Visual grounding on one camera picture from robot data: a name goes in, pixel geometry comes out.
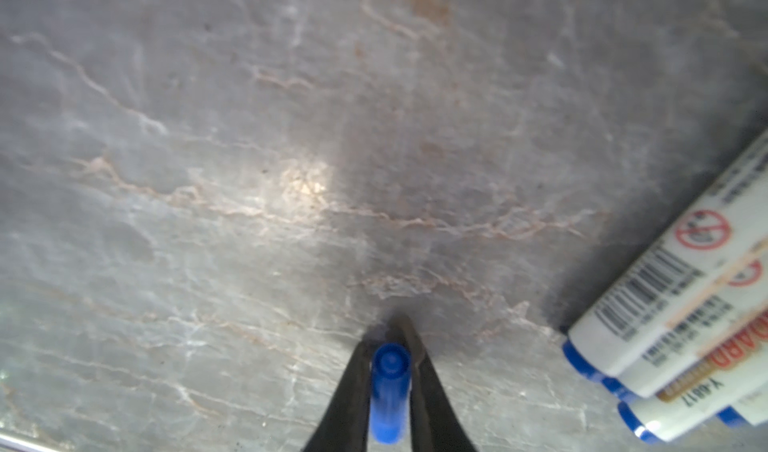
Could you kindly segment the white marker pen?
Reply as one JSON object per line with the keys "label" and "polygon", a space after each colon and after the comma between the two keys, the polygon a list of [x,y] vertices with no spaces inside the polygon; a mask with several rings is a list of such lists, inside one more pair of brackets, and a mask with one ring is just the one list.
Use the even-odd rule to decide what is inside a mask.
{"label": "white marker pen", "polygon": [[617,377],[767,247],[767,135],[760,134],[568,329],[592,381]]}
{"label": "white marker pen", "polygon": [[684,374],[767,308],[767,258],[754,260],[618,377],[601,384],[621,400],[647,398]]}
{"label": "white marker pen", "polygon": [[645,443],[670,442],[767,384],[767,314],[762,313],[649,398],[617,411]]}
{"label": "white marker pen", "polygon": [[767,386],[745,396],[717,414],[722,423],[731,428],[757,427],[767,422]]}

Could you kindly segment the blue pen cap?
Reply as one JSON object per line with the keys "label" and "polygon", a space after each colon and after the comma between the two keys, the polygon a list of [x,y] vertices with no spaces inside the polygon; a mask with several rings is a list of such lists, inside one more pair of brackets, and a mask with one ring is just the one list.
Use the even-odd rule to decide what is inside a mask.
{"label": "blue pen cap", "polygon": [[394,445],[404,435],[411,383],[411,355],[398,343],[380,346],[371,362],[369,427],[374,440]]}

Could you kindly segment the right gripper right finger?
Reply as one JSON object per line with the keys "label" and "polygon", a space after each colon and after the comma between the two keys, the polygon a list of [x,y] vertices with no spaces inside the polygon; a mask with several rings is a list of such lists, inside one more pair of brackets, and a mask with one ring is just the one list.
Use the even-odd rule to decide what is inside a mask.
{"label": "right gripper right finger", "polygon": [[475,452],[456,416],[427,348],[413,321],[396,313],[388,321],[386,337],[411,355],[410,437],[414,452]]}

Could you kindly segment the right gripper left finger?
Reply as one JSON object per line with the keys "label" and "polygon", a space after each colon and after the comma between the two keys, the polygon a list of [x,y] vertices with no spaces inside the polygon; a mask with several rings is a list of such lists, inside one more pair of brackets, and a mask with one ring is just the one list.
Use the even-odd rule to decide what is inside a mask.
{"label": "right gripper left finger", "polygon": [[371,362],[375,342],[357,344],[323,418],[304,452],[365,452],[368,444]]}

